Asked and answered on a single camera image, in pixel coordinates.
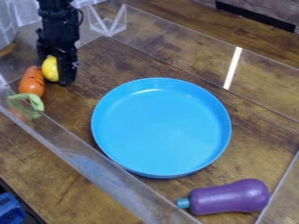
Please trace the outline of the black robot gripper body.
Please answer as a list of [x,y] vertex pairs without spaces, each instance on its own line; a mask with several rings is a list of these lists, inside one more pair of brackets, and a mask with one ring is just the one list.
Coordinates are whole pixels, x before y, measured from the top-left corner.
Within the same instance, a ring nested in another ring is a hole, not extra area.
[[35,30],[37,41],[46,41],[51,53],[57,50],[76,52],[74,43],[80,39],[82,11],[70,5],[73,0],[35,0],[41,28]]

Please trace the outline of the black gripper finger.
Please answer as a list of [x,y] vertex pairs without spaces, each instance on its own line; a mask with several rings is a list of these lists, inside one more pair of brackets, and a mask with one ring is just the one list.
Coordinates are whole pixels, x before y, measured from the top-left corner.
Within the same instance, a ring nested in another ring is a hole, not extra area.
[[42,64],[46,57],[51,55],[51,47],[46,41],[37,41],[35,42],[35,51],[38,56],[38,65]]
[[65,86],[76,80],[77,75],[77,52],[57,51],[57,71],[58,71],[58,83]]

